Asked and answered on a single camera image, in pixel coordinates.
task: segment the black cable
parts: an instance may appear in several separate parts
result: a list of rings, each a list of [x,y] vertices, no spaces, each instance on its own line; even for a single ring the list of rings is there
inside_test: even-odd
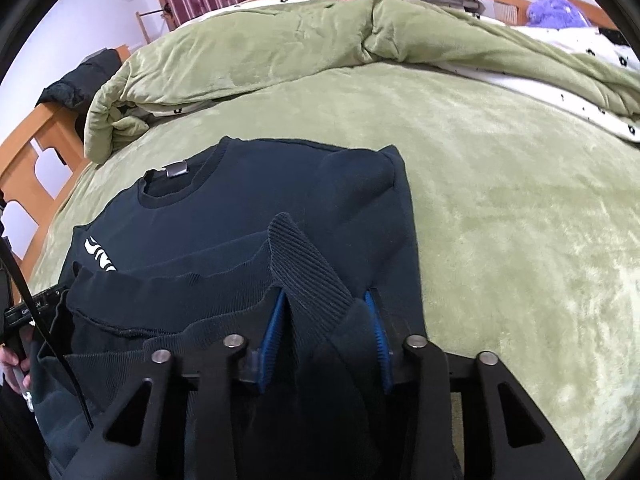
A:
[[[0,222],[0,236],[2,232],[4,232],[4,226],[2,225],[2,222]],[[69,366],[69,363],[66,362],[65,357],[56,349],[56,346],[53,344],[51,334],[49,333],[49,329],[47,329],[44,321],[42,320],[42,316],[38,312],[36,304],[33,301],[33,297],[29,292],[29,287],[27,286],[27,282],[25,281],[24,276],[20,271],[20,267],[18,267],[18,264],[14,259],[14,255],[12,254],[11,250],[9,249],[7,244],[4,242],[4,240],[2,240],[0,243],[0,262],[2,262],[2,266],[9,273],[9,276],[11,276],[11,279],[14,280],[15,286],[18,289],[18,292],[20,292],[20,295],[22,296],[22,301],[29,309],[29,313],[31,314],[31,319],[33,319],[33,321],[36,323],[36,328],[38,329],[38,332],[40,332],[45,343],[49,345],[49,348],[51,348],[51,352],[53,353],[55,358],[60,362],[62,367],[65,369],[65,372],[69,376],[69,379],[71,379],[71,383],[73,384],[74,390],[76,391],[76,397],[78,397],[78,401],[80,402],[80,407],[82,408],[82,414],[86,419],[86,423],[89,426],[89,430],[92,430],[94,428],[94,422],[91,419],[89,408],[87,407],[86,401],[84,400],[84,395],[82,394],[82,388],[80,387],[80,383],[78,382],[78,379],[76,379],[76,375],[74,374],[74,371],[71,369],[71,366]]]

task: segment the human hand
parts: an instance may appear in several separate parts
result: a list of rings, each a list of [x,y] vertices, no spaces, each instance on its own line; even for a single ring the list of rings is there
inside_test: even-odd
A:
[[[22,344],[28,348],[28,345],[31,343],[31,339],[33,338],[33,326],[27,325],[20,330],[20,337],[22,339]],[[20,393],[20,386],[18,385],[18,381],[15,378],[14,374],[14,366],[18,365],[18,356],[15,354],[13,350],[8,348],[7,346],[0,346],[0,368],[2,368],[2,372],[4,373],[4,380],[9,384],[11,389],[17,394]],[[31,368],[30,359],[27,357],[23,361],[19,362],[20,369],[23,372],[27,372]],[[25,376],[22,385],[28,390],[31,386],[31,375],[28,374]]]

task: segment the folded comforter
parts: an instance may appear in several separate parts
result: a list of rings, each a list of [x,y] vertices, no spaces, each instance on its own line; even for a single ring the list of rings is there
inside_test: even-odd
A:
[[[311,0],[223,14],[127,59],[95,95],[85,155],[102,163],[148,123],[124,105],[180,114],[331,68],[454,63],[549,83],[619,116],[640,114],[640,74],[568,54],[509,27],[415,0]]]

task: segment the green fleece bedspread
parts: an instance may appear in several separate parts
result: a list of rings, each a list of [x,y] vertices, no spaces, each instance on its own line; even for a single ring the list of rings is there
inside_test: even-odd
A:
[[[404,53],[397,60],[420,61],[418,43],[398,46],[412,34],[409,23],[376,28],[373,19],[366,48],[353,29],[359,20],[371,24],[376,13],[382,23],[387,9],[407,2],[353,1],[337,12],[333,0],[320,0],[321,17],[311,28],[300,17],[312,7],[307,4],[210,18],[135,53],[92,105],[90,154],[111,152],[115,137],[105,124],[111,127],[118,102],[165,107],[226,98],[141,137],[135,128],[146,130],[146,123],[120,119],[137,124],[122,130],[127,140],[139,138],[80,177],[52,222],[31,286],[56,281],[74,225],[95,218],[145,170],[187,158],[224,135],[374,149],[394,144],[414,200],[430,337],[450,352],[500,354],[588,480],[602,480],[640,429],[640,150],[526,96],[423,66],[380,62],[382,44]],[[369,5],[369,15],[354,10],[351,25],[342,27],[338,16],[349,17],[360,5]],[[638,112],[633,74],[528,38],[530,45],[518,44],[513,31],[497,32],[454,12],[407,5],[407,12],[425,11],[449,24],[453,16],[460,27],[447,29],[448,43],[441,38],[439,59],[455,51],[463,62],[467,35],[479,31],[489,44],[500,41],[496,51],[504,41],[513,47],[503,67],[513,69],[508,60],[517,57],[532,70],[552,62],[558,70],[546,73],[564,78],[556,84],[572,84],[575,93],[616,113]],[[325,15],[334,11],[331,19]],[[248,28],[264,38],[269,29],[260,29],[260,20],[272,20],[274,38],[291,29],[300,35],[291,44],[257,44]],[[385,34],[395,39],[384,40]],[[305,44],[309,37],[334,44],[339,36],[352,36],[352,48]],[[498,63],[492,52],[469,54],[468,64]],[[294,73],[296,60],[309,56],[321,61]],[[190,95],[185,85],[209,90]],[[152,103],[152,96],[159,99]]]

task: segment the black jacket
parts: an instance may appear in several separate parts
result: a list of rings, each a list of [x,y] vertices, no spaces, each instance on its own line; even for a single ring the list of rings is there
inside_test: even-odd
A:
[[[82,62],[78,68],[66,74],[42,91],[40,103],[60,103],[78,113],[76,132],[84,140],[84,122],[95,93],[117,72],[122,63],[112,48]]]

